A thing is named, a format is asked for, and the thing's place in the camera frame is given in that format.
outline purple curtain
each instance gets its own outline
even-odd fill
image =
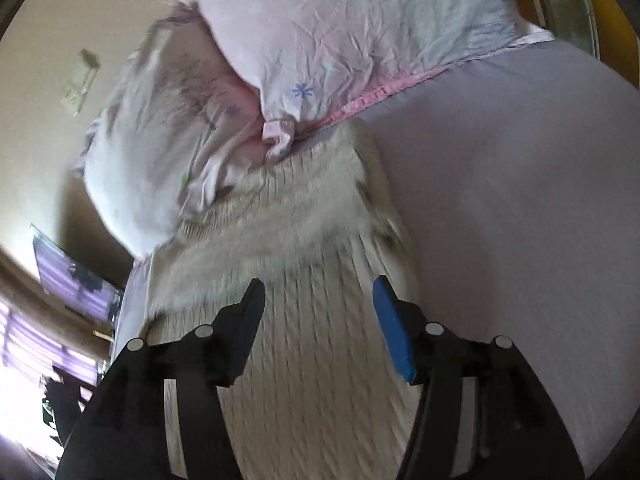
[[[0,362],[14,368],[30,381],[40,383],[42,376],[54,375],[52,366],[95,384],[95,361],[53,341],[27,323],[24,318],[0,303]]]

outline light switch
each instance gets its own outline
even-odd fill
[[[84,98],[94,82],[98,68],[98,60],[94,54],[88,50],[81,50],[71,78],[66,83],[65,95],[60,101],[69,114],[76,116],[80,112]]]

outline blue gripper pad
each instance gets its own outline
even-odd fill
[[[391,354],[396,372],[411,384],[416,377],[411,340],[404,330],[402,320],[396,312],[398,297],[386,276],[373,282],[373,306],[376,309],[380,328],[385,336],[386,347]]]

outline pink pillowcase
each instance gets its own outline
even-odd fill
[[[281,141],[518,36],[509,0],[171,1],[204,16]]]

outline cable knit texture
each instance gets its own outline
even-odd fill
[[[260,278],[266,306],[249,362],[219,389],[244,478],[394,478],[420,391],[393,369],[371,290],[386,274],[415,300],[411,269],[375,146],[363,122],[347,122],[250,174],[156,251],[142,335],[178,339]],[[168,448],[186,476],[176,411],[168,383]]]

